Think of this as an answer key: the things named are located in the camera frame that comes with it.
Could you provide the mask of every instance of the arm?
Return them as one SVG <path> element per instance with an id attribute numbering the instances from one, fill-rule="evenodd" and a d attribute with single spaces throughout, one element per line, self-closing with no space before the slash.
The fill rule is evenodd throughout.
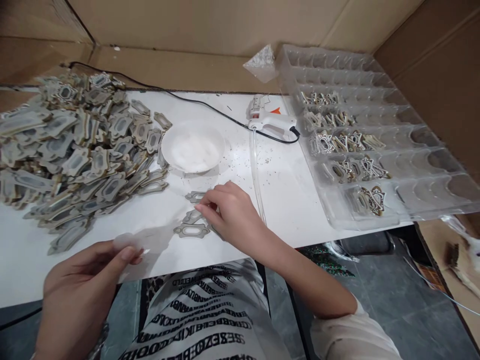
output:
<path id="1" fill-rule="evenodd" d="M 270 231 L 249 195 L 233 182 L 208 191 L 196 209 L 226 241 L 282 276 L 318 318 L 339 318 L 357 310 L 352 293 Z"/>
<path id="2" fill-rule="evenodd" d="M 58 263 L 43 285 L 43 311 L 34 360 L 84 360 L 94 348 L 128 264 L 142 250 L 120 252 L 113 241 L 97 242 Z"/>
<path id="3" fill-rule="evenodd" d="M 352 293 L 270 231 L 237 185 L 215 186 L 195 208 L 226 241 L 277 272 L 300 295 L 316 316 L 310 334 L 319 357 L 400 359 L 392 340 Z"/>

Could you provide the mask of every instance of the clear plastic tube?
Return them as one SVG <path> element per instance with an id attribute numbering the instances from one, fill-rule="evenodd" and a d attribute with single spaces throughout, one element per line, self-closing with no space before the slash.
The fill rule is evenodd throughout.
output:
<path id="1" fill-rule="evenodd" d="M 261 220 L 267 225 L 264 213 L 264 203 L 262 202 L 262 194 L 260 193 L 259 171 L 257 168 L 257 129 L 253 128 L 250 135 L 250 167 L 251 177 L 253 178 L 253 188 L 255 190 L 256 204 Z"/>

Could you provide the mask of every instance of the white table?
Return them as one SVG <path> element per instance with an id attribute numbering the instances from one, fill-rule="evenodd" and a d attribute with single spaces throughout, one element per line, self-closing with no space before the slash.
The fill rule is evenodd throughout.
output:
<path id="1" fill-rule="evenodd" d="M 179 93 L 205 101 L 234 119 L 247 123 L 252 95 Z M 185 199 L 190 191 L 205 191 L 231 180 L 244 189 L 256 206 L 250 168 L 250 132 L 205 106 L 188 103 L 158 92 L 133 91 L 129 98 L 142 101 L 175 124 L 203 119 L 217 127 L 226 140 L 226 153 L 219 166 L 206 174 L 183 174 L 172 170 L 166 177 L 169 187 L 162 193 L 135 196 L 114 213 L 97 219 L 91 231 L 65 253 L 47 256 L 55 236 L 37 227 L 36 220 L 24 220 L 26 211 L 0 205 L 0 307 L 42 298 L 45 276 L 58 262 L 89 245 L 123 233 L 141 236 L 149 253 L 141 265 L 129 266 L 121 281 L 224 263 L 246 257 L 214 232 L 205 238 L 174 235 L 185 213 L 193 205 Z M 269 96 L 267 110 L 285 106 L 280 96 Z M 282 144 L 258 136 L 258 171 L 266 221 L 277 235 L 294 248 L 344 239 L 373 231 L 333 229 L 320 204 L 309 168 L 298 143 Z"/>

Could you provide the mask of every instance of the floor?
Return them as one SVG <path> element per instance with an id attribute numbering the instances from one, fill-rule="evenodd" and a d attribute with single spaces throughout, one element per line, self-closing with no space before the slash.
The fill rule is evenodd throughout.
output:
<path id="1" fill-rule="evenodd" d="M 382 233 L 365 235 L 382 236 Z M 363 256 L 359 263 L 339 261 L 356 277 L 338 277 L 393 339 L 403 359 L 480 359 L 457 312 L 440 292 L 431 290 L 405 263 L 403 246 L 396 242 L 393 255 Z M 285 281 L 266 269 L 272 322 L 293 360 L 306 359 L 299 326 Z M 137 334 L 140 282 L 125 283 L 113 303 L 108 321 L 110 334 L 103 360 L 118 359 Z M 0 309 L 0 324 L 41 306 L 40 301 Z M 297 307 L 302 324 L 312 314 Z M 28 360 L 35 348 L 41 313 L 0 331 L 0 360 Z"/>

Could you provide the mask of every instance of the person's left hand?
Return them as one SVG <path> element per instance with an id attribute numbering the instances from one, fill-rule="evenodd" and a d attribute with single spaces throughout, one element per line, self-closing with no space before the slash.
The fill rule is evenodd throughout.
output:
<path id="1" fill-rule="evenodd" d="M 97 242 L 57 264 L 43 285 L 43 312 L 35 360 L 84 360 L 100 336 L 115 288 L 128 264 L 142 262 L 127 246 Z"/>

